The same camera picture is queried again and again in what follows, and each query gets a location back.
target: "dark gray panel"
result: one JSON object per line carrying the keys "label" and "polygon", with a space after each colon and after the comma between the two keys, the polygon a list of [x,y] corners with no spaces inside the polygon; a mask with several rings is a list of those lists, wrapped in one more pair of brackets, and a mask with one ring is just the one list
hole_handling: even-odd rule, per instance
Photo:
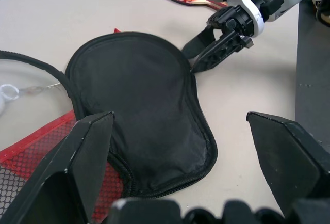
{"label": "dark gray panel", "polygon": [[295,120],[330,152],[330,28],[311,1],[299,8]]}

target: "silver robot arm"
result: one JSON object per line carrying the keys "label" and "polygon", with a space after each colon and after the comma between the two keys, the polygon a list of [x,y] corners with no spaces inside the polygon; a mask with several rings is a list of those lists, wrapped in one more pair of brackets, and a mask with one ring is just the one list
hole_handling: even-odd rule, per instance
{"label": "silver robot arm", "polygon": [[[188,59],[198,56],[192,72],[214,68],[233,52],[238,52],[244,47],[250,48],[253,45],[251,38],[263,32],[265,22],[277,20],[301,0],[226,1],[228,7],[211,16],[204,31],[183,48],[183,54]],[[214,37],[214,29],[222,31],[223,35],[218,40]]]}

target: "red mesh bag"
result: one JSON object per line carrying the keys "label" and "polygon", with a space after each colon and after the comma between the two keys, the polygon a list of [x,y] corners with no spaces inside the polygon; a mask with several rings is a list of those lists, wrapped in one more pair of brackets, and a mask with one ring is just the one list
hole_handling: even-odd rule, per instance
{"label": "red mesh bag", "polygon": [[[43,157],[69,134],[75,123],[71,111],[0,152],[0,218]],[[122,191],[123,182],[108,163],[92,215],[94,223],[103,221]]]}

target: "paddle cover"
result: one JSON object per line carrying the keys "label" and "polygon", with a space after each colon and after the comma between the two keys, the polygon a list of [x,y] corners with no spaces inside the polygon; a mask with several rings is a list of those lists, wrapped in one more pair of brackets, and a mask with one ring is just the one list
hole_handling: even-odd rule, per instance
{"label": "paddle cover", "polygon": [[66,76],[87,114],[113,111],[108,161],[123,197],[160,197],[211,170],[217,146],[181,51],[143,33],[95,38],[71,58]]}

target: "white table surface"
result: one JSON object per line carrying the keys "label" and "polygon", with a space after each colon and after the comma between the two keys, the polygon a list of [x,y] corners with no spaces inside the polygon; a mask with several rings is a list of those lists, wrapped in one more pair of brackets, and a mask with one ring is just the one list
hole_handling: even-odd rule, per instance
{"label": "white table surface", "polygon": [[[155,34],[182,48],[213,14],[207,7],[169,0],[0,0],[0,10],[0,50],[29,55],[59,70],[65,69],[82,44],[115,27]],[[177,200],[183,212],[202,206],[220,215],[228,199],[242,199],[253,209],[279,210],[263,177],[245,117],[248,111],[258,111],[294,119],[297,26],[295,7],[275,23],[267,23],[251,49],[196,75],[200,104],[219,155],[206,178],[167,197]],[[20,67],[6,66],[0,68],[0,83],[22,75]],[[21,78],[23,86],[53,81],[31,72]],[[0,149],[70,110],[64,95],[52,94],[8,106],[0,117]]]}

